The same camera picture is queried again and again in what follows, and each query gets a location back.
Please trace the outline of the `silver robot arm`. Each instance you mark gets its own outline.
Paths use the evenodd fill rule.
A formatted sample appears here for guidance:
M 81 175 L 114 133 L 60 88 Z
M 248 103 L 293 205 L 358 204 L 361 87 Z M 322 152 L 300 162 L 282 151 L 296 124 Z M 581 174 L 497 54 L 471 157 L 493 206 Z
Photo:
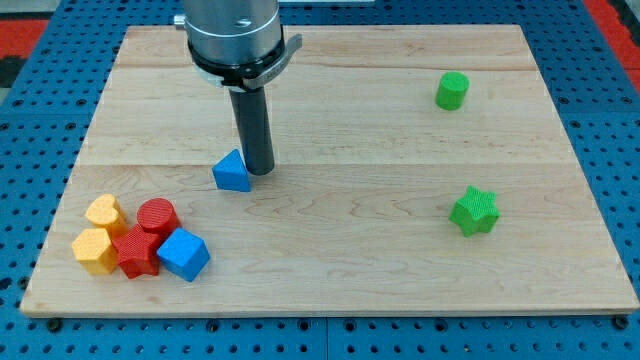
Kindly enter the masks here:
M 229 91 L 249 173 L 275 167 L 265 86 L 302 47 L 284 35 L 277 0 L 183 0 L 182 26 L 192 61 L 210 83 Z

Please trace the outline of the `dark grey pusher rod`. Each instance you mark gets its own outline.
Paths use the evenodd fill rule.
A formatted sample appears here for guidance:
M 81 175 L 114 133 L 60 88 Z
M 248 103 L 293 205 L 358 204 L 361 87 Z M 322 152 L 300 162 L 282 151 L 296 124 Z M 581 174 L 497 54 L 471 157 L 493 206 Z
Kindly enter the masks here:
M 275 167 L 264 88 L 229 91 L 236 127 L 249 173 L 262 176 Z

